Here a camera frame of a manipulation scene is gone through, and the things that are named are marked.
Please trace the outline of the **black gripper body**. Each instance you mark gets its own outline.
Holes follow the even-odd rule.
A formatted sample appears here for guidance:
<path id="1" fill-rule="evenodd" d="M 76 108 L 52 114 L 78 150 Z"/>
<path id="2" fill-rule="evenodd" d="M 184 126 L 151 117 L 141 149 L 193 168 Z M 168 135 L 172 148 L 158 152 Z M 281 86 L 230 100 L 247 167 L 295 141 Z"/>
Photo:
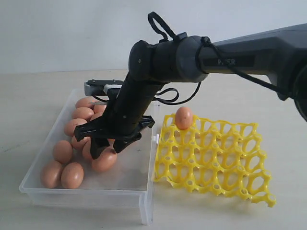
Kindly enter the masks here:
<path id="1" fill-rule="evenodd" d="M 74 136 L 79 141 L 84 137 L 123 139 L 132 135 L 154 96 L 154 81 L 135 80 L 128 74 L 103 115 L 77 126 Z"/>

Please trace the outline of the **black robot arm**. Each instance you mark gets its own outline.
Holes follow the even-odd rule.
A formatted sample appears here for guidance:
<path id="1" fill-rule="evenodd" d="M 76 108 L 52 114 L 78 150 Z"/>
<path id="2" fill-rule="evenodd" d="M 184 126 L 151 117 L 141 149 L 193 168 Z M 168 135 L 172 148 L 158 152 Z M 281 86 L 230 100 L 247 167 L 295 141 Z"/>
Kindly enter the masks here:
<path id="1" fill-rule="evenodd" d="M 212 43 L 208 37 L 180 34 L 151 45 L 137 42 L 130 51 L 128 73 L 119 89 L 106 92 L 107 81 L 88 81 L 85 94 L 106 95 L 104 114 L 77 126 L 77 140 L 91 139 L 91 155 L 113 139 L 116 153 L 141 138 L 154 121 L 144 113 L 156 93 L 171 82 L 202 82 L 211 73 L 237 74 L 292 98 L 307 116 L 307 26 L 299 24 Z"/>

